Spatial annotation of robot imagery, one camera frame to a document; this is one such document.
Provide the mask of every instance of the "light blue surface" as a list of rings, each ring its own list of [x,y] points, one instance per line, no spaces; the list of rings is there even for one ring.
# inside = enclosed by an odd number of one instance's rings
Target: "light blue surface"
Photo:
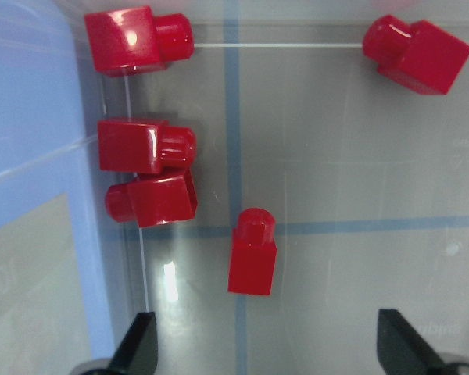
[[[112,178],[97,168],[100,98],[88,44],[75,43],[56,5],[0,2],[0,227],[68,195],[94,357],[112,355],[112,314],[119,313],[109,307],[105,282],[113,250],[104,253],[99,229],[120,245],[114,224],[99,217]],[[113,277],[124,284],[119,266],[115,261]]]

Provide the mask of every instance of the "red block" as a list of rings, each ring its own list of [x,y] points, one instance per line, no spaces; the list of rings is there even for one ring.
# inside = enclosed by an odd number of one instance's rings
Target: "red block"
[[[227,289],[244,295],[270,295],[276,263],[273,216],[264,209],[247,209],[233,230]]]
[[[95,69],[110,77],[164,70],[195,49],[182,14],[154,17],[148,6],[85,15]]]
[[[469,58],[469,45],[422,20],[409,25],[394,16],[375,21],[363,53],[378,72],[423,95],[445,95]]]
[[[164,170],[159,176],[139,175],[106,193],[106,210],[118,223],[137,220],[139,227],[195,217],[195,186],[189,169]]]
[[[101,170],[159,174],[188,168],[196,157],[196,137],[165,120],[111,119],[98,122]]]

